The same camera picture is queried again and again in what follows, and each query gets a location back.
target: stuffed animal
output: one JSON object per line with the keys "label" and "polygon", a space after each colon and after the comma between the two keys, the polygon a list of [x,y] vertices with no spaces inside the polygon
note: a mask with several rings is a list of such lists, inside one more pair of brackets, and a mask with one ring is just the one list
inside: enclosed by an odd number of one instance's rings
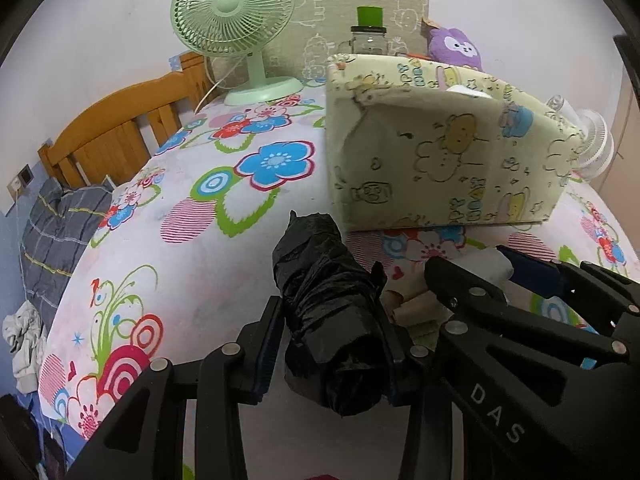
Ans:
{"label": "stuffed animal", "polygon": [[480,54],[464,32],[457,28],[432,28],[430,34],[431,59],[440,63],[475,68],[482,72]]}

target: blue wall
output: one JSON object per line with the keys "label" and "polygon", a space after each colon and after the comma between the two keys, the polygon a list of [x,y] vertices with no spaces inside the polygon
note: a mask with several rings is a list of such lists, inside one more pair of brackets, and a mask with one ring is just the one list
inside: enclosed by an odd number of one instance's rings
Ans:
{"label": "blue wall", "polygon": [[[24,303],[24,286],[20,272],[18,241],[38,197],[40,187],[47,179],[41,163],[33,170],[33,181],[7,216],[0,214],[0,323],[5,316],[15,313]],[[15,393],[15,380],[11,368],[9,345],[0,338],[0,396]]]}

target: wooden headboard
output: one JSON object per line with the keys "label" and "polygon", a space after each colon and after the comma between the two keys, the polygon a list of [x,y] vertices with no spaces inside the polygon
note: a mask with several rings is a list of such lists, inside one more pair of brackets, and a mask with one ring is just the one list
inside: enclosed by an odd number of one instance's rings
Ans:
{"label": "wooden headboard", "polygon": [[[90,184],[100,184],[107,174],[118,185],[131,180],[151,158],[136,117],[147,116],[162,146],[181,128],[175,103],[188,98],[195,109],[212,86],[200,54],[183,54],[180,63],[182,72],[170,72],[101,99],[76,117],[53,146],[43,145],[38,154],[49,176],[71,188],[82,187],[80,165]],[[207,101],[215,95],[212,92]]]}

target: black wrapped object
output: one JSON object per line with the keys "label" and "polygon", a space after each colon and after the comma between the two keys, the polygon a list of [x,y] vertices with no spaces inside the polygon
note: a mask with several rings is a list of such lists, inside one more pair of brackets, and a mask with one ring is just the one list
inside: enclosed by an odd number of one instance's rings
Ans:
{"label": "black wrapped object", "polygon": [[388,380],[376,302],[386,277],[356,262],[329,215],[298,218],[273,251],[291,341],[285,380],[296,393],[340,415],[365,412]]}

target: fabric storage box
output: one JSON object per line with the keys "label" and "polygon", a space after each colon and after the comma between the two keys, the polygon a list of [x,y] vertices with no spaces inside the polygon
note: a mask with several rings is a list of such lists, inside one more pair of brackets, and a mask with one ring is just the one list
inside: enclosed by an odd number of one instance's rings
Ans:
{"label": "fabric storage box", "polygon": [[326,142],[342,227],[372,230],[548,219],[582,134],[485,73],[340,54],[328,68]]}

